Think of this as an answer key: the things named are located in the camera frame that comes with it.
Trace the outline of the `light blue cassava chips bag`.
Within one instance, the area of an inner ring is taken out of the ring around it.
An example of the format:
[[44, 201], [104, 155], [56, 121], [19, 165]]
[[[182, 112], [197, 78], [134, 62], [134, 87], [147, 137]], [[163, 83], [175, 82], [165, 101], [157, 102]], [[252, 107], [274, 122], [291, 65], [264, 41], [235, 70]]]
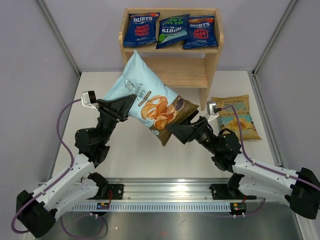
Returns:
[[162, 146], [167, 144], [172, 134], [166, 126], [181, 123], [199, 107], [166, 86], [137, 51], [103, 99], [111, 101], [132, 94], [136, 99], [128, 115], [144, 124]]

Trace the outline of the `blue Burts chilli bag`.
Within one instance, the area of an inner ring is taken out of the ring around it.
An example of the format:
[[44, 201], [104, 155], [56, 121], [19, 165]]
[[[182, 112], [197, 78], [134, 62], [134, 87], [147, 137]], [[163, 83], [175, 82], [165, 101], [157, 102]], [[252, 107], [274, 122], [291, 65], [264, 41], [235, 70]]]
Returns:
[[155, 43], [159, 12], [130, 13], [129, 24], [123, 40], [126, 48], [137, 48]]
[[214, 32], [214, 15], [190, 16], [188, 19], [188, 39], [183, 43], [183, 49], [217, 47], [218, 42]]

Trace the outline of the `blue Burts sea salt bag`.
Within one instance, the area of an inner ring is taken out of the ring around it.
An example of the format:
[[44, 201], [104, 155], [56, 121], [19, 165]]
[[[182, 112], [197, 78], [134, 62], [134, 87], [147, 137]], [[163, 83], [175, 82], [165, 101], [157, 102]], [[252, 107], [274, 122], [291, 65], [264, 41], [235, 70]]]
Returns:
[[156, 49], [187, 40], [189, 17], [189, 14], [183, 14], [161, 20]]

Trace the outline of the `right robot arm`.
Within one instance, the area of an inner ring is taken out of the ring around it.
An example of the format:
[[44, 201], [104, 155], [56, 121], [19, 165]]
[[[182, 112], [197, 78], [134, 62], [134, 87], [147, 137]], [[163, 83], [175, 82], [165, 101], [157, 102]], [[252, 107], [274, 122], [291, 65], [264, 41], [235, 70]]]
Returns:
[[197, 141], [213, 155], [211, 159], [218, 169], [232, 173], [226, 189], [230, 197], [254, 196], [276, 201], [304, 218], [316, 219], [320, 181], [312, 170], [287, 169], [249, 157], [233, 131], [215, 135], [202, 116], [194, 123], [169, 124], [166, 129], [183, 144]]

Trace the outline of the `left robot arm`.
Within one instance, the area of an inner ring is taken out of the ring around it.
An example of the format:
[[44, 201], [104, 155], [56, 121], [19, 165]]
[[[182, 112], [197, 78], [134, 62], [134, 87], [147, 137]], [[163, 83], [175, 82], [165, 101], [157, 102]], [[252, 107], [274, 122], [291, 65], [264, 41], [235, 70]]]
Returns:
[[94, 172], [107, 157], [107, 145], [117, 123], [128, 119], [136, 100], [130, 94], [114, 100], [97, 99], [94, 91], [83, 92], [78, 99], [84, 107], [98, 110], [96, 127], [79, 129], [75, 133], [78, 154], [71, 154], [70, 165], [32, 192], [23, 190], [16, 198], [16, 214], [11, 229], [17, 234], [31, 233], [41, 238], [56, 221], [78, 203], [108, 194], [109, 182]]

